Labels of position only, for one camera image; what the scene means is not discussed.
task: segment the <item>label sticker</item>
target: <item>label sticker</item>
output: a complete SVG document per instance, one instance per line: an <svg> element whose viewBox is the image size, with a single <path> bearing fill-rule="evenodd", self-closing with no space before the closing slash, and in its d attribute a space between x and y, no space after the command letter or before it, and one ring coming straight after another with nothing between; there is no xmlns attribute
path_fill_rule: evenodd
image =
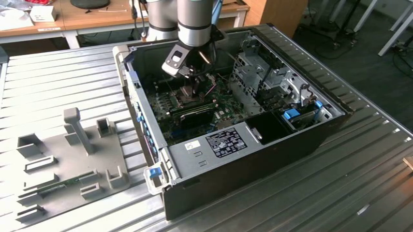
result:
<svg viewBox="0 0 413 232"><path fill-rule="evenodd" d="M223 132L206 137L206 140L218 158L222 158L247 148L235 128L230 128Z"/></svg>
<svg viewBox="0 0 413 232"><path fill-rule="evenodd" d="M51 30L62 30L60 28L43 28L38 29L38 31L51 31Z"/></svg>
<svg viewBox="0 0 413 232"><path fill-rule="evenodd" d="M201 146L199 141L195 140L194 142L190 142L190 143L186 144L186 149L187 149L187 151L190 151L191 149L194 149L199 146Z"/></svg>

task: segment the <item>white box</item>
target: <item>white box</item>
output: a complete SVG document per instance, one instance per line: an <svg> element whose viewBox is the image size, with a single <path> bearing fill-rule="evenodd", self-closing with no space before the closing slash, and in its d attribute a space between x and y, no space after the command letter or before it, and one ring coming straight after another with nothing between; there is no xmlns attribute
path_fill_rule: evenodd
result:
<svg viewBox="0 0 413 232"><path fill-rule="evenodd" d="M34 22L54 22L56 19L56 11L54 6L34 6L31 11Z"/></svg>

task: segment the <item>blue latch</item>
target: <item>blue latch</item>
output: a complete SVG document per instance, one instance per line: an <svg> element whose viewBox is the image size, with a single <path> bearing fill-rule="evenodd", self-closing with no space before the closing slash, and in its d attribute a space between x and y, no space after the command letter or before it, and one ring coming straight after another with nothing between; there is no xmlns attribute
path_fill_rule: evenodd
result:
<svg viewBox="0 0 413 232"><path fill-rule="evenodd" d="M317 106L318 108L321 108L321 107L322 107L322 102L321 102L321 101L316 101L316 106Z"/></svg>
<svg viewBox="0 0 413 232"><path fill-rule="evenodd" d="M153 179L154 177L157 176L161 176L162 175L162 170L161 168L153 168L150 169L150 178Z"/></svg>
<svg viewBox="0 0 413 232"><path fill-rule="evenodd" d="M285 113L284 113L284 116L288 120L290 120L292 118L300 116L300 112L297 111L297 109L290 109L290 110L286 110Z"/></svg>

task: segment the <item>desk leg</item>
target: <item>desk leg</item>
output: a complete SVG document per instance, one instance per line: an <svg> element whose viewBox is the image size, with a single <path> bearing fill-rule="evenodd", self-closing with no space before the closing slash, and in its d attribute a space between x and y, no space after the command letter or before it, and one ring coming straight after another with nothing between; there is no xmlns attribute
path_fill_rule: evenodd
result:
<svg viewBox="0 0 413 232"><path fill-rule="evenodd" d="M239 11L237 18L235 18L235 22L234 22L235 28L239 28L245 25L245 16L246 16L246 11Z"/></svg>
<svg viewBox="0 0 413 232"><path fill-rule="evenodd" d="M345 3L346 3L346 0L340 0L338 6L336 7L333 15L330 17L330 22L336 21L337 16L338 16L338 14L341 12L341 9L342 9Z"/></svg>
<svg viewBox="0 0 413 232"><path fill-rule="evenodd" d="M399 24L401 23L401 21L405 19L408 13L411 12L413 8L413 3L411 3L411 5L408 6L408 8L405 9L404 13L401 14L401 16L399 17L396 23L393 24L393 27L390 28L390 31L394 31L399 27Z"/></svg>
<svg viewBox="0 0 413 232"><path fill-rule="evenodd" d="M378 55L382 56L386 51L389 50L389 48L393 46L396 40L399 39L401 33L405 31L407 27L409 26L409 24L413 21L413 12L411 13L411 16L408 17L407 21L404 22L404 24L401 25L400 29L397 30L397 32L394 33L394 35L392 36L390 40L388 41L386 45L382 47Z"/></svg>
<svg viewBox="0 0 413 232"><path fill-rule="evenodd" d="M362 15L362 17L361 17L361 19L360 19L360 21L358 21L356 27L354 27L354 32L358 32L358 31L360 31L360 29L361 29L364 23L366 22L366 20L368 20L370 14L372 14L372 11L373 11L373 9L374 9L374 6L376 6L376 4L377 4L377 1L378 1L378 0L373 0L373 1L372 1L370 5L369 5L369 8L366 9L366 12L364 13L364 15Z"/></svg>
<svg viewBox="0 0 413 232"><path fill-rule="evenodd" d="M63 31L63 36L66 37L66 41L67 41L67 44L70 45L71 49L80 48L76 30Z"/></svg>

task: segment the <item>motherboard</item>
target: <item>motherboard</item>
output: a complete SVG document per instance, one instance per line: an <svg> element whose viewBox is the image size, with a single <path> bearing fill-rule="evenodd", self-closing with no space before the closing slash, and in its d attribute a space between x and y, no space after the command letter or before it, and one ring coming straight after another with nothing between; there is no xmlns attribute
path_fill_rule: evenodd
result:
<svg viewBox="0 0 413 232"><path fill-rule="evenodd" d="M221 130L249 117L243 104L233 95L234 78L209 74L197 95L177 80L154 82L147 95L169 145Z"/></svg>

